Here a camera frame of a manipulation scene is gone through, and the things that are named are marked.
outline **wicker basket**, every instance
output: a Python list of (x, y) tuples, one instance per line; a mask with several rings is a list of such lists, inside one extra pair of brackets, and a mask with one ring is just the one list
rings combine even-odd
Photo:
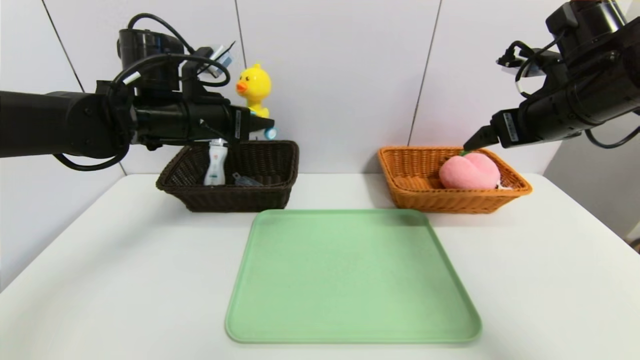
[(298, 144), (291, 141), (240, 143), (227, 154), (226, 183), (234, 184), (232, 174), (237, 172), (264, 186), (204, 186), (209, 148), (187, 146), (164, 168), (156, 186), (196, 212), (253, 213), (284, 209), (298, 176), (298, 156)]
[(378, 152), (391, 197), (398, 208), (436, 213), (493, 213), (511, 200), (531, 193), (531, 185), (496, 154), (481, 149), (511, 189), (445, 189), (438, 171), (461, 147), (384, 147)]

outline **black cable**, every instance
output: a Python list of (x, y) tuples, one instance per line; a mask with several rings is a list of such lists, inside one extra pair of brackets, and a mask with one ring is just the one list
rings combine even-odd
[(200, 83), (202, 86), (209, 86), (209, 87), (212, 87), (212, 88), (219, 88), (219, 87), (221, 87), (221, 86), (224, 86), (224, 85), (220, 85), (221, 83), (210, 83), (210, 82), (208, 82), (208, 81), (202, 81), (202, 80), (198, 80), (198, 83)]
[(111, 116), (115, 118), (117, 124), (118, 136), (121, 139), (122, 148), (116, 154), (115, 157), (107, 160), (103, 163), (97, 165), (79, 165), (69, 160), (64, 154), (54, 154), (54, 157), (58, 159), (61, 163), (63, 163), (66, 167), (71, 168), (73, 170), (78, 171), (95, 171), (102, 170), (104, 168), (108, 168), (120, 162), (120, 160), (124, 159), (124, 157), (129, 152), (129, 142), (131, 141), (131, 134), (129, 132), (129, 125), (122, 117), (118, 116), (118, 112), (115, 111), (115, 105), (113, 104), (113, 96), (117, 93), (117, 90), (120, 86), (125, 85), (122, 81), (129, 77), (131, 74), (134, 74), (138, 70), (151, 69), (154, 66), (158, 66), (166, 61), (171, 61), (173, 59), (177, 60), (191, 60), (197, 61), (199, 63), (207, 63), (209, 65), (213, 65), (218, 69), (221, 69), (225, 74), (225, 80), (219, 83), (210, 83), (211, 86), (225, 86), (229, 84), (231, 81), (231, 77), (229, 71), (222, 64), (218, 63), (215, 60), (204, 58), (202, 56), (193, 56), (193, 55), (185, 55), (185, 54), (156, 54), (152, 56), (147, 56), (146, 58), (140, 59), (125, 70), (121, 71), (115, 79), (111, 82), (109, 88), (107, 89), (106, 99), (108, 104), (108, 110), (111, 112)]
[(531, 56), (533, 55), (535, 52), (533, 51), (533, 49), (531, 49), (527, 44), (523, 43), (522, 41), (516, 40), (514, 42), (511, 43), (511, 45), (509, 45), (509, 47), (507, 48), (506, 53), (514, 53), (515, 55), (515, 49), (516, 47), (521, 48), (522, 50), (524, 50), (525, 52), (528, 53), (527, 56)]
[(603, 149), (615, 149), (619, 146), (625, 145), (629, 140), (633, 139), (635, 135), (638, 135), (638, 133), (640, 133), (640, 127), (637, 127), (635, 130), (629, 133), (629, 135), (625, 136), (624, 139), (616, 143), (610, 143), (610, 144), (601, 143), (598, 140), (596, 140), (596, 138), (593, 136), (593, 133), (591, 132), (590, 129), (585, 130), (584, 133), (587, 134), (587, 138), (593, 145), (601, 147)]
[(187, 40), (185, 40), (182, 35), (180, 35), (180, 33), (173, 28), (173, 26), (169, 25), (168, 22), (164, 21), (163, 19), (160, 19), (159, 17), (155, 16), (152, 13), (139, 13), (136, 16), (132, 17), (131, 20), (129, 20), (129, 24), (127, 25), (127, 29), (133, 29), (133, 26), (136, 24), (136, 22), (140, 19), (152, 19), (155, 20), (156, 22), (159, 22), (160, 24), (162, 24), (162, 26), (166, 27), (167, 30), (169, 30), (175, 37), (178, 38), (178, 40), (180, 40), (180, 42), (182, 42), (182, 45), (184, 45), (184, 47), (187, 48), (187, 51), (189, 51), (189, 54), (193, 54), (196, 51), (187, 43)]
[[(516, 83), (518, 83), (520, 81), (520, 78), (522, 77), (522, 73), (524, 72), (524, 70), (529, 66), (529, 64), (531, 64), (532, 61), (535, 61), (535, 59), (542, 53), (544, 53), (545, 51), (549, 50), (553, 45), (556, 45), (558, 42), (560, 42), (560, 40), (562, 40), (562, 38), (564, 37), (564, 30), (560, 33), (560, 35), (558, 35), (556, 37), (556, 39), (552, 42), (550, 42), (547, 46), (543, 47), (542, 49), (536, 51), (535, 53), (533, 53), (532, 56), (528, 57), (524, 63), (520, 66), (520, 68), (518, 69), (518, 73), (516, 74)], [(520, 92), (520, 95), (529, 98), (531, 96), (531, 94), (528, 94), (526, 92)]]
[[(225, 50), (224, 53), (220, 54), (217, 58), (216, 61), (218, 61), (218, 59), (220, 59), (222, 56), (224, 56), (225, 54), (229, 53), (229, 51), (231, 51), (231, 48), (234, 46), (236, 42), (232, 42), (231, 45), (229, 45), (229, 47)], [(198, 71), (198, 73), (195, 76), (191, 76), (189, 78), (180, 78), (180, 81), (185, 81), (185, 80), (195, 80), (198, 79), (198, 76), (200, 76), (200, 74), (202, 74), (203, 72), (205, 72), (208, 68), (210, 68), (211, 65), (205, 66), (202, 69), (200, 69), (200, 71)]]

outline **yellow duck toy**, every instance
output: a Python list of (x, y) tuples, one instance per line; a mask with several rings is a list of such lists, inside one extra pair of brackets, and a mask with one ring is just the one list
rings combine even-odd
[(256, 116), (269, 117), (269, 109), (262, 107), (262, 100), (271, 93), (271, 79), (260, 64), (242, 71), (240, 80), (236, 84), (236, 92), (246, 99), (246, 107)]

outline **plastic tray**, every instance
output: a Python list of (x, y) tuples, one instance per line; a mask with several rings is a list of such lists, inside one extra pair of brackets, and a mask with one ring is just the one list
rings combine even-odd
[(269, 210), (226, 329), (241, 343), (452, 343), (481, 321), (424, 214)]

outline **brown wicker basket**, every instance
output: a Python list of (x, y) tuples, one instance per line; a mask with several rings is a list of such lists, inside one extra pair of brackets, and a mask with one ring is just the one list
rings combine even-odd
[[(226, 183), (204, 186), (209, 167), (208, 146), (187, 146), (164, 168), (158, 189), (180, 199), (196, 212), (247, 212), (284, 209), (298, 176), (298, 144), (292, 141), (250, 141), (230, 148)], [(248, 176), (264, 186), (236, 186), (232, 174)]]

